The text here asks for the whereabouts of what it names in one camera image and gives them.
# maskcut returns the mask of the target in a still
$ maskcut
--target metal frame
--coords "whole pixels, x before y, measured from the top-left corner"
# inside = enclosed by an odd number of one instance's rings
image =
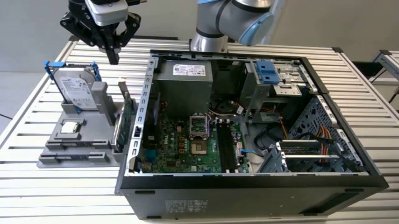
[[[108,93],[114,101],[117,78],[126,80],[132,98],[138,99],[149,49],[188,50],[186,41],[132,39],[120,53],[120,64],[108,65],[105,54],[81,42],[68,43],[61,55],[68,63],[96,61]],[[328,217],[303,217],[279,220],[279,223],[319,224],[392,224],[399,220],[399,123],[387,106],[376,97],[377,91],[364,85],[367,80],[353,72],[355,66],[343,60],[331,48],[229,44],[231,53],[304,56],[308,58],[331,100],[375,161],[389,188]],[[117,168],[37,169],[36,161],[44,143],[60,116],[61,96],[54,86],[40,81],[24,107],[1,135],[0,149],[0,217],[4,223],[14,222],[138,222],[126,201],[113,194]],[[206,219],[204,222],[276,222],[264,218]]]

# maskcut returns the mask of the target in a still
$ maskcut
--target green circuit board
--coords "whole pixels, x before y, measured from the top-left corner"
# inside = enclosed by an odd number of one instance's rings
[[[239,125],[229,126],[233,141],[241,141]],[[221,173],[217,146],[216,124],[209,124],[206,140],[189,139],[189,121],[164,118],[161,120],[156,159],[150,163],[144,159],[142,171],[146,173]],[[233,142],[233,153],[237,148]],[[247,160],[237,167],[240,173],[248,172]]]

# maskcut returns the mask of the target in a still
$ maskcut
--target motherboard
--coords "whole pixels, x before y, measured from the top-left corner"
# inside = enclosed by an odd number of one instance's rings
[[[144,173],[248,172],[247,159],[240,153],[244,144],[239,124],[206,121],[204,125],[206,130],[204,130],[200,123],[197,118],[161,119],[157,148],[148,148],[144,152]],[[189,131],[192,129],[197,133],[208,132],[208,137],[193,137]],[[233,169],[228,171],[227,162],[229,166],[233,165]]]

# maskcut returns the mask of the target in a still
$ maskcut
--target case label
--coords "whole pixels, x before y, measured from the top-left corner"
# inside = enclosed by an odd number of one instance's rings
[[[208,200],[165,200],[168,213],[205,212]]]

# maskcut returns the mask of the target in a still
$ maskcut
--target white wall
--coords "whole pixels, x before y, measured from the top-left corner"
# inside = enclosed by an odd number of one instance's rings
[[[69,33],[58,20],[68,0],[1,0],[0,71],[41,71]],[[341,47],[353,60],[399,49],[399,0],[285,0],[272,44]],[[130,7],[142,17],[138,35],[192,37],[196,0],[148,0]]]
[[[340,47],[352,60],[399,50],[399,0],[287,0],[271,44]]]
[[[0,71],[42,71],[70,36],[58,21],[68,0],[1,0]],[[189,39],[196,24],[196,0],[148,0],[130,7],[141,18],[137,35]]]

